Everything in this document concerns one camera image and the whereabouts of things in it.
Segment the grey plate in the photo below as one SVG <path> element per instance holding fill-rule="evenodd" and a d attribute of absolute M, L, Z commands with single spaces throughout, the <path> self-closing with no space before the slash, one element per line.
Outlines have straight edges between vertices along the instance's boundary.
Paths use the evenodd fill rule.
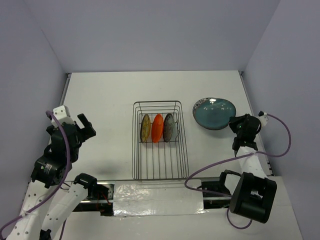
<path fill-rule="evenodd" d="M 198 125 L 207 130 L 222 130 L 229 124 L 230 117 L 235 117 L 237 110 L 235 105 L 224 98 L 210 97 L 211 110 L 207 119 L 194 119 Z"/>

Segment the dark speckled plate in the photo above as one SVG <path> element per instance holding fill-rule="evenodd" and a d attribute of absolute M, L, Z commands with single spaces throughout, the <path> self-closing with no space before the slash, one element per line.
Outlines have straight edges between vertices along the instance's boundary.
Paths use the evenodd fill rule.
<path fill-rule="evenodd" d="M 171 113 L 168 113 L 163 122 L 163 140 L 168 143 L 173 135 L 174 131 L 174 116 Z"/>

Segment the orange plate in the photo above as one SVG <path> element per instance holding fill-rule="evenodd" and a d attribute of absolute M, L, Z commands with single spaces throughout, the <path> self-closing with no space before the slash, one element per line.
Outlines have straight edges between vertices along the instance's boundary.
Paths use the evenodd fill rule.
<path fill-rule="evenodd" d="M 161 114 L 157 114 L 153 120 L 151 128 L 151 140 L 153 143 L 158 143 L 163 135 L 164 119 Z"/>

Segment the white blue floral plate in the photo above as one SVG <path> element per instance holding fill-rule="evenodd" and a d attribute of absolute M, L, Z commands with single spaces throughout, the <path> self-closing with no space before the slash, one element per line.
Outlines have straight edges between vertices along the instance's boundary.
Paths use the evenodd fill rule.
<path fill-rule="evenodd" d="M 201 98 L 193 105 L 192 115 L 195 120 L 204 120 L 208 118 L 207 115 L 212 108 L 211 99 L 211 97 Z"/>

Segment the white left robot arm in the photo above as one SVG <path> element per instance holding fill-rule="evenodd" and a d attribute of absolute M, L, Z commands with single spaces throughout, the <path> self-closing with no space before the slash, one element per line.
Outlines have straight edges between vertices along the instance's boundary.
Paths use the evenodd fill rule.
<path fill-rule="evenodd" d="M 51 120 L 46 129 L 50 144 L 34 163 L 19 216 L 4 225 L 14 225 L 8 240 L 52 240 L 75 207 L 85 198 L 90 200 L 98 194 L 97 179 L 81 173 L 63 198 L 50 207 L 72 164 L 78 160 L 80 147 L 96 136 L 96 131 L 83 113 L 77 116 L 83 127 L 64 111 L 47 111 L 46 115 Z"/>

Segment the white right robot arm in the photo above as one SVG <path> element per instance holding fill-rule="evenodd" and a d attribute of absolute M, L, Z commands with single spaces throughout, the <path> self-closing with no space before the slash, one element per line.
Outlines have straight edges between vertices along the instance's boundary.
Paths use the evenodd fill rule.
<path fill-rule="evenodd" d="M 218 192 L 223 196 L 231 194 L 229 213 L 265 224 L 270 217 L 277 191 L 277 183 L 265 174 L 255 142 L 262 128 L 261 121 L 245 114 L 231 116 L 228 123 L 235 134 L 232 149 L 239 159 L 241 172 L 225 170 L 220 174 Z"/>

